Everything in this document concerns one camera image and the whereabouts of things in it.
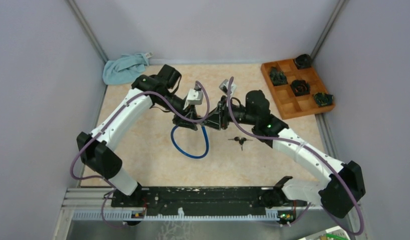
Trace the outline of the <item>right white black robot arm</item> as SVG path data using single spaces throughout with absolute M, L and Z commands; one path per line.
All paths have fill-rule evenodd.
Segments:
M 317 178 L 317 181 L 305 181 L 284 177 L 276 185 L 276 203 L 287 206 L 293 200 L 306 201 L 344 218 L 365 195 L 360 165 L 354 161 L 344 163 L 313 147 L 273 115 L 269 107 L 269 100 L 261 90 L 248 92 L 245 105 L 228 105 L 227 97 L 222 96 L 203 124 L 216 130 L 225 130 L 234 122 L 252 125 L 253 138 L 290 156 Z

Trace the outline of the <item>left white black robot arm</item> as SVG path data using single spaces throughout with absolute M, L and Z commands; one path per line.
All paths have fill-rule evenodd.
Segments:
M 196 81 L 187 95 L 180 98 L 176 91 L 181 78 L 180 72 L 167 64 L 157 74 L 138 76 L 121 103 L 99 126 L 77 136 L 79 152 L 74 161 L 81 160 L 96 173 L 95 178 L 105 180 L 121 192 L 123 201 L 131 207 L 142 202 L 142 186 L 123 168 L 121 158 L 115 153 L 129 128 L 155 105 L 193 126 L 205 119 L 192 113 L 196 105 L 209 100 L 206 90 Z

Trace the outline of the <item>black key bunch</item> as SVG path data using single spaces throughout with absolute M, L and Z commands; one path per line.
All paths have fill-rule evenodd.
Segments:
M 246 137 L 240 137 L 240 136 L 235 136 L 233 138 L 229 138 L 228 140 L 238 142 L 240 144 L 241 151 L 243 151 L 243 145 L 244 145 L 245 142 L 251 142 L 252 141 L 252 139 L 248 139 Z

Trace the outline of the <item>blue cable lock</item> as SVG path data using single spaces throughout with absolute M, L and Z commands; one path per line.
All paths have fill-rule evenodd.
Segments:
M 210 141 L 207 130 L 200 127 L 200 133 L 188 133 L 187 129 L 174 126 L 170 132 L 170 140 L 174 148 L 185 157 L 198 160 L 208 156 Z

